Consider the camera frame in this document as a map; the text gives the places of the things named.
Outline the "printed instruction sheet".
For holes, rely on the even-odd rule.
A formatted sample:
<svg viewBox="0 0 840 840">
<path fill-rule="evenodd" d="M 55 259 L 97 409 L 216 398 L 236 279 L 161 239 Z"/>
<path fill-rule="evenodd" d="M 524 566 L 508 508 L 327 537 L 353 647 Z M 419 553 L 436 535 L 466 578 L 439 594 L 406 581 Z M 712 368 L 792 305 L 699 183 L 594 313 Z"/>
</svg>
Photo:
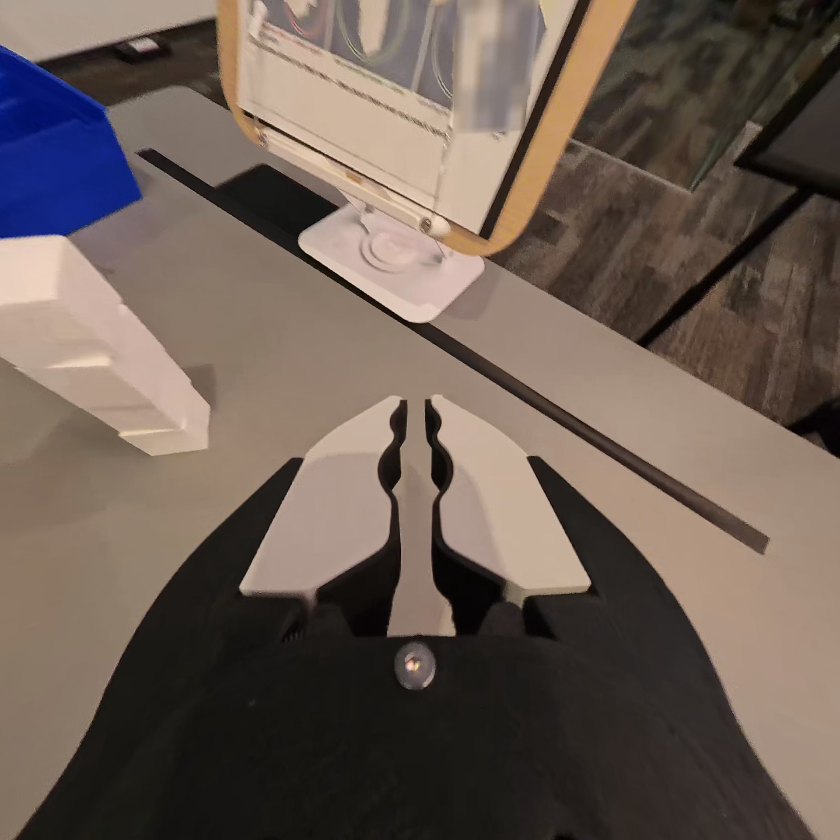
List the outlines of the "printed instruction sheet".
<svg viewBox="0 0 840 840">
<path fill-rule="evenodd" d="M 224 83 L 274 154 L 490 242 L 591 5 L 234 2 Z"/>
</svg>

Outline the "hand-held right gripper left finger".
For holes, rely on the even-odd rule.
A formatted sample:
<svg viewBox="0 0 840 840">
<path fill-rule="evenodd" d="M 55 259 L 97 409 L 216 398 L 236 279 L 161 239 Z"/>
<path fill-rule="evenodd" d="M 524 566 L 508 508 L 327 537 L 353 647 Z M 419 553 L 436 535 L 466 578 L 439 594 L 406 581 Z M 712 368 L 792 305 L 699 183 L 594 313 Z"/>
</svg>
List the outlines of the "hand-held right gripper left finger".
<svg viewBox="0 0 840 840">
<path fill-rule="evenodd" d="M 407 401 L 389 395 L 309 449 L 242 596 L 291 599 L 309 612 L 337 606 L 355 635 L 387 635 L 402 569 L 394 488 L 406 426 Z"/>
</svg>

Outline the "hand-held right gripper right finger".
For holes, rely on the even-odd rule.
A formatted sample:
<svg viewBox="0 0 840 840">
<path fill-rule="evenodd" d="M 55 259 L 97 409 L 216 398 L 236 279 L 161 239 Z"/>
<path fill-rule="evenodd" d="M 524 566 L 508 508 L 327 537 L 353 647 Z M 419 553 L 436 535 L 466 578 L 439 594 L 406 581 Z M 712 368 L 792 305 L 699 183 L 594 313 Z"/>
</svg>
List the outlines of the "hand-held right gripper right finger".
<svg viewBox="0 0 840 840">
<path fill-rule="evenodd" d="M 499 602 L 578 595 L 592 586 L 529 461 L 509 436 L 442 395 L 426 399 L 434 584 L 456 635 Z"/>
</svg>

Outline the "white foam cube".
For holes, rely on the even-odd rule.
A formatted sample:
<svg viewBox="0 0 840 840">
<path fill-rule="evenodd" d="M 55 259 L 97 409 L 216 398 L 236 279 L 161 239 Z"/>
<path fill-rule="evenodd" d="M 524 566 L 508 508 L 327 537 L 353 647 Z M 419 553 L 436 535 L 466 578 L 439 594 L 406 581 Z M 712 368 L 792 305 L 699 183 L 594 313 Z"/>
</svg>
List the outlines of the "white foam cube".
<svg viewBox="0 0 840 840">
<path fill-rule="evenodd" d="M 194 389 L 169 416 L 159 409 L 133 410 L 118 434 L 147 455 L 163 456 L 205 450 L 209 446 L 211 407 Z"/>
<path fill-rule="evenodd" d="M 17 367 L 17 371 L 80 406 L 81 391 L 74 376 L 74 369 L 99 361 L 152 361 L 153 358 L 171 359 L 163 345 L 142 321 L 124 304 L 119 307 L 117 332 L 113 347 L 102 353 L 70 358 L 46 367 Z"/>
<path fill-rule="evenodd" d="M 185 421 L 193 387 L 171 359 L 100 360 L 73 373 L 80 406 L 120 432 L 175 428 Z"/>
<path fill-rule="evenodd" d="M 23 369 L 115 351 L 122 300 L 68 238 L 1 241 L 1 356 Z"/>
</svg>

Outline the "blue plastic bin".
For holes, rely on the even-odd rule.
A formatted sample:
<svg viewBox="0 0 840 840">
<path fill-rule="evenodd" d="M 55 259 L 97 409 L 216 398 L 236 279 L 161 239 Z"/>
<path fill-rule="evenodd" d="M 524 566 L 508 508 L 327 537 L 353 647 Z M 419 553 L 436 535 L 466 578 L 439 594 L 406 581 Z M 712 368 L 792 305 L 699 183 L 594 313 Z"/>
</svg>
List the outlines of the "blue plastic bin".
<svg viewBox="0 0 840 840">
<path fill-rule="evenodd" d="M 142 198 L 107 110 L 1 48 L 1 237 L 69 236 Z"/>
</svg>

